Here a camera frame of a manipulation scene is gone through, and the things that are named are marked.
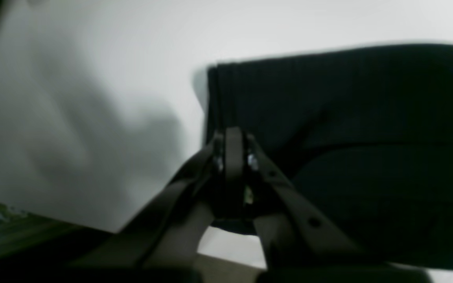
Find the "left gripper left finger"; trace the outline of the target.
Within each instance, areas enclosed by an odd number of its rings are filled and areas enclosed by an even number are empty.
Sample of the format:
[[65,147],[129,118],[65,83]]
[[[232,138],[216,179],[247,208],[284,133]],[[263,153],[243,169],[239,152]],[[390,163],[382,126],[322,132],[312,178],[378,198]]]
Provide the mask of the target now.
[[70,267],[90,273],[192,268],[214,220],[207,195],[221,173],[224,143],[224,134],[215,134],[120,233]]

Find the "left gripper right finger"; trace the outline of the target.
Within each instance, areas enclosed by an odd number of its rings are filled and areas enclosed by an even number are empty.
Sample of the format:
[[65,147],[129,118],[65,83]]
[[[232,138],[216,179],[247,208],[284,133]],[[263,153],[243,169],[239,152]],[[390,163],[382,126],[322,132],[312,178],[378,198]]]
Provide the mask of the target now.
[[232,214],[250,220],[267,270],[257,283],[429,283],[367,252],[295,190],[251,134],[225,131],[225,181]]

